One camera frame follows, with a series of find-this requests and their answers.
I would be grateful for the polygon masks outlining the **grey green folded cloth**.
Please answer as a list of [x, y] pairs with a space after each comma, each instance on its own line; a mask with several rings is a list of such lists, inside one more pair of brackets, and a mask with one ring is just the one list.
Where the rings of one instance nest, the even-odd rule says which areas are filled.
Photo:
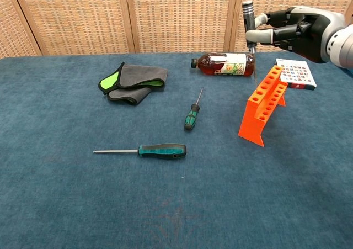
[[122, 62], [109, 76], [98, 83], [99, 89], [110, 101], [140, 103], [154, 88], [163, 88], [167, 69], [155, 66], [132, 65]]

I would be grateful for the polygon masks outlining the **white picture card box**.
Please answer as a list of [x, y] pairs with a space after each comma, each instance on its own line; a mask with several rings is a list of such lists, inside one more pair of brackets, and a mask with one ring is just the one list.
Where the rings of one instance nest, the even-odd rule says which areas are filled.
[[305, 61], [276, 59], [276, 65], [282, 67], [280, 80], [295, 89], [315, 90], [317, 84]]

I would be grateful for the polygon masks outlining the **large teal black screwdriver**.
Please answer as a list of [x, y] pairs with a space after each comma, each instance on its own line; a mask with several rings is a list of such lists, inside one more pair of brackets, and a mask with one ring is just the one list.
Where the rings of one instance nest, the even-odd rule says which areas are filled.
[[140, 157], [153, 157], [172, 160], [183, 158], [187, 154], [187, 148], [183, 144], [157, 144], [140, 145], [137, 149], [130, 150], [94, 150], [93, 153], [136, 153]]

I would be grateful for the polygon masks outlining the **orange tool rack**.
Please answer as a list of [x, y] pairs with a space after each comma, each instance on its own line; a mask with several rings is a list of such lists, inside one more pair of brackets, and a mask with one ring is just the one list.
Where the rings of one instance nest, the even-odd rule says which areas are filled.
[[283, 67], [275, 65], [247, 100], [238, 135], [261, 147], [261, 133], [277, 105], [285, 106], [288, 83], [280, 80]]

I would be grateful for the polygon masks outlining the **brown tea bottle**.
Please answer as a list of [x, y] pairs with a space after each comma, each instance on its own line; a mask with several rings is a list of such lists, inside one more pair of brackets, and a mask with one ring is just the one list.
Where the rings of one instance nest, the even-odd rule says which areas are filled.
[[191, 59], [191, 68], [207, 75], [251, 76], [255, 70], [255, 56], [251, 53], [206, 53]]

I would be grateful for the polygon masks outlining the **silver black precision screwdriver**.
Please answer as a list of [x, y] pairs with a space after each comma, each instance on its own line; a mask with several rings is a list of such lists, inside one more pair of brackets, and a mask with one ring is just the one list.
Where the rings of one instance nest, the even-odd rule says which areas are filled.
[[[247, 0], [242, 2], [242, 11], [243, 11], [243, 21], [244, 21], [244, 29], [245, 33], [250, 31], [250, 30], [255, 30], [255, 17], [254, 17], [254, 6], [253, 6], [253, 0]], [[247, 47], [249, 49], [249, 52], [253, 56], [253, 77], [254, 77], [254, 83], [255, 87], [258, 86], [258, 81], [257, 81], [257, 75], [256, 75], [256, 62], [255, 62], [255, 53], [256, 53], [256, 46], [257, 43], [247, 41]]]

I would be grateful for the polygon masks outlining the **wicker folding screen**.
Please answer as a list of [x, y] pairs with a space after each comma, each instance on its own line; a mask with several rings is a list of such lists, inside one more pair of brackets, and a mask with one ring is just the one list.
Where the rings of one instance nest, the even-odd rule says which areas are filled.
[[[243, 0], [0, 0], [0, 59], [128, 52], [245, 51]], [[253, 0], [342, 13], [353, 0]]]

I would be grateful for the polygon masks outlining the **small green black screwdriver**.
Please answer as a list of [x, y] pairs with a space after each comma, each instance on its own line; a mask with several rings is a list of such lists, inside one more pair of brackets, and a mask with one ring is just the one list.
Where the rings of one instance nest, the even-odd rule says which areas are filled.
[[199, 96], [194, 104], [191, 105], [190, 111], [188, 112], [186, 118], [185, 118], [185, 124], [184, 124], [184, 129], [185, 130], [192, 130], [196, 124], [196, 118], [197, 114], [200, 110], [199, 107], [199, 100], [201, 98], [201, 95], [203, 93], [203, 88], [201, 88], [201, 91], [199, 93]]

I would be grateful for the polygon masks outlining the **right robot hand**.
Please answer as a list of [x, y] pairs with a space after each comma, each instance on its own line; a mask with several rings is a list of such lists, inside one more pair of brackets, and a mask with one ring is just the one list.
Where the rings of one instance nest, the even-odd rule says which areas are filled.
[[306, 6], [263, 13], [255, 18], [255, 27], [263, 24], [271, 28], [250, 30], [245, 38], [294, 52], [316, 63], [330, 61], [328, 41], [334, 33], [348, 26], [341, 13]]

